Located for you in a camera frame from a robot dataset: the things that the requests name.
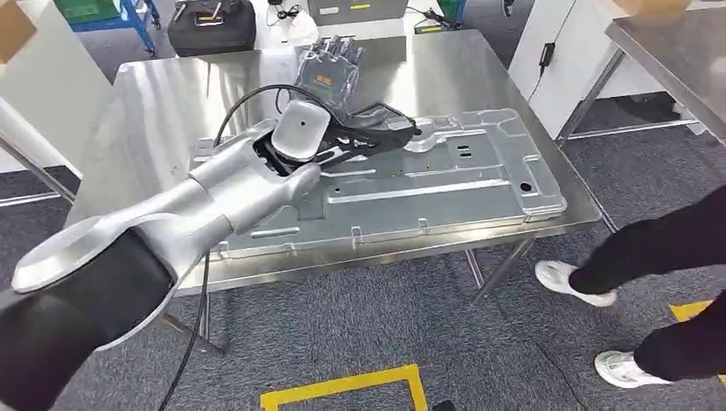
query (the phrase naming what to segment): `person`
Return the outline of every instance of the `person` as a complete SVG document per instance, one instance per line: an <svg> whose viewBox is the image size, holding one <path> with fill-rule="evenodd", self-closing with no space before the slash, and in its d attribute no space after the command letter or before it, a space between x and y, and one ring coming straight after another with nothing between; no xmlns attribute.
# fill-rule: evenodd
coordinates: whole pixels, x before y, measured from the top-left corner
<svg viewBox="0 0 726 411"><path fill-rule="evenodd" d="M607 307L615 303L616 289L636 278L718 264L726 264L726 186L617 231L582 267L540 261L535 275L547 289ZM599 354L595 369L622 388L726 373L726 292L693 319L654 331L633 352Z"/></svg>

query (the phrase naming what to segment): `yellow floor marking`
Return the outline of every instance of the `yellow floor marking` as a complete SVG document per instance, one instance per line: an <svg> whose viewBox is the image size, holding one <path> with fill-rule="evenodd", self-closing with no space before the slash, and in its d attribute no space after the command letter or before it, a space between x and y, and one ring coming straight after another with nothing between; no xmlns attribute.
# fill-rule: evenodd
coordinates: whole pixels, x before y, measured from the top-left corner
<svg viewBox="0 0 726 411"><path fill-rule="evenodd" d="M710 304L711 301L696 301L682 306L671 306L669 304L669 307L670 311L672 311L673 315L675 315L675 319L677 319L679 323L682 323L683 321L688 321L689 319L699 315L700 312L705 310L705 308ZM719 375L718 379L720 379L722 383L726 384L726 375Z"/></svg>
<svg viewBox="0 0 726 411"><path fill-rule="evenodd" d="M425 411L426 397L424 386L419 375L419 366L411 364L390 370L368 372L339 379L332 379L322 383L303 385L288 390L266 392L259 396L259 405L265 411L277 411L278 407L291 402L309 400L320 396L329 396L339 392L360 390L361 388L373 387L395 383L395 381L408 381L408 388L411 390L411 398L414 400L416 411Z"/></svg>

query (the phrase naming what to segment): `robotic hand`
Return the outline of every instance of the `robotic hand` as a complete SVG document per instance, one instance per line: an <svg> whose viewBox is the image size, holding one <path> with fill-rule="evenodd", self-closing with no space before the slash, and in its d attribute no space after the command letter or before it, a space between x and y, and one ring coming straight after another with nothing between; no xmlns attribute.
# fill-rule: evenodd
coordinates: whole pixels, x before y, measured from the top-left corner
<svg viewBox="0 0 726 411"><path fill-rule="evenodd" d="M50 408L94 350L161 314L211 247L311 190L329 122L295 100L171 190L76 223L23 257L0 293L0 408Z"/></svg>

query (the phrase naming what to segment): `cardboard box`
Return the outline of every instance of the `cardboard box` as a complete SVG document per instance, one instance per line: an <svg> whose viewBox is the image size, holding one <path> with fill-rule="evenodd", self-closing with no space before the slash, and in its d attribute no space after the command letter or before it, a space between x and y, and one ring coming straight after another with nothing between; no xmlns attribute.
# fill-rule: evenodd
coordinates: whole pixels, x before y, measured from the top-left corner
<svg viewBox="0 0 726 411"><path fill-rule="evenodd" d="M7 63L35 33L15 0L0 0L0 64Z"/></svg>
<svg viewBox="0 0 726 411"><path fill-rule="evenodd" d="M615 3L629 15L645 15L682 12L691 0L615 0Z"/></svg>

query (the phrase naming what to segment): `black pants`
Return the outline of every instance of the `black pants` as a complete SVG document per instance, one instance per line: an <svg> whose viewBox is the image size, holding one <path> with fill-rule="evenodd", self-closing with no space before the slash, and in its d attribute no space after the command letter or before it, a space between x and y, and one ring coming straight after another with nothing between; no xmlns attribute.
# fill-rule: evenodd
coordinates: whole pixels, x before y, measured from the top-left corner
<svg viewBox="0 0 726 411"><path fill-rule="evenodd" d="M602 294L635 278L726 264L726 186L696 204L630 224L596 249L569 283ZM726 292L689 321L651 333L634 352L645 372L669 381L726 373Z"/></svg>

